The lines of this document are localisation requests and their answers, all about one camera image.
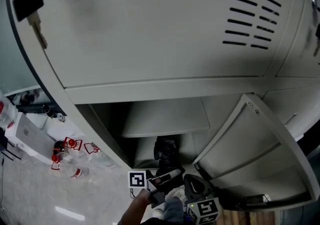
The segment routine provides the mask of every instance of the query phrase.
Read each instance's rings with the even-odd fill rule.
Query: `black cable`
[[[132,199],[135,199],[135,198],[136,198],[136,196],[135,196],[135,194],[134,194],[134,189],[133,189],[133,188],[130,188],[130,198],[132,198]]]

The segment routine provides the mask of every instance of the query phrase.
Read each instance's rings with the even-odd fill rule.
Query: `water bottle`
[[[69,154],[75,158],[78,162],[83,161],[85,163],[90,162],[89,160],[89,154],[83,147],[83,140],[77,139],[76,137],[67,138],[67,150]]]
[[[89,155],[91,162],[98,168],[112,168],[115,166],[114,161],[107,156],[98,146],[91,143],[94,152]]]
[[[13,125],[18,115],[16,106],[3,95],[0,90],[0,127],[6,130]]]
[[[78,162],[69,154],[60,152],[59,154],[52,155],[52,169],[60,170],[66,177],[74,179],[85,179],[89,174],[89,169],[86,167],[79,167]]]

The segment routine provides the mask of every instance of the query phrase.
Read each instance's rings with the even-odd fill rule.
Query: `gray floor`
[[[127,170],[123,168],[96,175],[99,181],[93,183],[59,178],[51,174],[53,171],[46,164],[26,160],[35,161],[27,154],[22,154],[22,161],[5,157],[1,203],[4,211],[0,210],[0,215],[6,224],[112,225],[132,201]],[[83,215],[85,221],[61,214],[56,207]],[[151,214],[148,208],[143,220]]]

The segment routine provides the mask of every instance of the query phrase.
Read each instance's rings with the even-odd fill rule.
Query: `red bottle cap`
[[[53,154],[51,157],[52,161],[55,163],[59,163],[60,162],[60,157],[58,157],[57,155]]]
[[[69,144],[71,147],[73,147],[74,145],[76,145],[76,141],[75,141],[74,139],[70,139],[70,140],[68,141],[68,144]]]

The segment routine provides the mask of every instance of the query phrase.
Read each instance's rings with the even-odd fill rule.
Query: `person's hand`
[[[140,191],[140,193],[135,197],[135,199],[138,199],[139,201],[141,201],[146,205],[150,205],[151,204],[150,196],[151,196],[151,193],[143,188]]]

